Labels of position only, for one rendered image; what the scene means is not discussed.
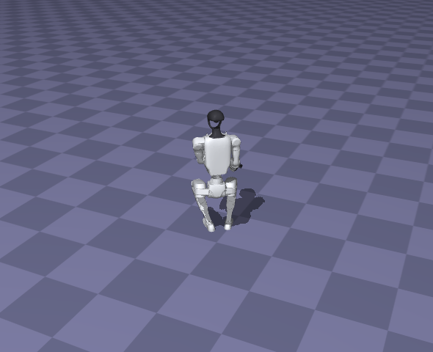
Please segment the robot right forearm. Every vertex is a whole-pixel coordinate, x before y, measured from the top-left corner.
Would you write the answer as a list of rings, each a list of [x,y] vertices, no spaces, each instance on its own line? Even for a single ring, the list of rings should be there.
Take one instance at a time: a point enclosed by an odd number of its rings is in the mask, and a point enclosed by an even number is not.
[[[240,159],[239,159],[239,165],[240,165]],[[232,172],[234,172],[234,171],[239,167],[239,165],[238,165],[238,166],[231,166],[231,165],[230,165],[230,170],[231,170]]]

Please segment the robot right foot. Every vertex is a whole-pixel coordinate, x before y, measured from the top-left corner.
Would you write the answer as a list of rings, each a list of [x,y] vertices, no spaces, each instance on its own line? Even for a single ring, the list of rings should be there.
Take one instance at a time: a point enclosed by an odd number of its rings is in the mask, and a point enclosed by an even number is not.
[[[229,224],[229,221],[228,221],[228,223],[226,224],[226,220],[227,220],[227,219],[225,219],[225,227],[224,227],[224,229],[225,229],[225,230],[230,230],[231,227],[232,227],[232,224],[233,224],[233,219],[231,218],[231,223],[230,223],[230,224]]]

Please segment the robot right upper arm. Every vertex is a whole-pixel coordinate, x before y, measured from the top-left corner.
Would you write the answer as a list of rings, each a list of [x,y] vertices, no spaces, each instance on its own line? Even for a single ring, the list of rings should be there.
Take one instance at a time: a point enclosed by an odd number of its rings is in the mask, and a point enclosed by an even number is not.
[[[232,141],[231,146],[231,153],[232,158],[230,159],[230,165],[231,166],[238,166],[239,165],[239,156],[240,156],[240,144],[241,141],[237,135],[229,135]]]

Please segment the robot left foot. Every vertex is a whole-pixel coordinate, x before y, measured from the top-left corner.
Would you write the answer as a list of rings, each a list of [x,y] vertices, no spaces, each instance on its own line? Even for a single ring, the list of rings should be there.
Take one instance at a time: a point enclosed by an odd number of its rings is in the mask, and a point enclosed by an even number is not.
[[[208,222],[209,223],[209,225],[208,225],[207,222],[206,222],[206,220],[205,220],[205,217],[203,218],[203,224],[204,224],[204,226],[206,226],[206,228],[208,229],[209,232],[214,232],[215,231],[215,227],[214,227],[213,222],[212,222],[212,224],[211,224],[211,222]]]

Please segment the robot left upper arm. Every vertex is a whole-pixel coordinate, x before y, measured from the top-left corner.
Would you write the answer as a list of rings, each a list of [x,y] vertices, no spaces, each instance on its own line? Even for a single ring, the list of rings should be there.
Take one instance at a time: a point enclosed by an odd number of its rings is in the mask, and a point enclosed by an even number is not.
[[[194,154],[199,164],[203,164],[203,146],[205,143],[204,137],[195,137],[192,140]]]

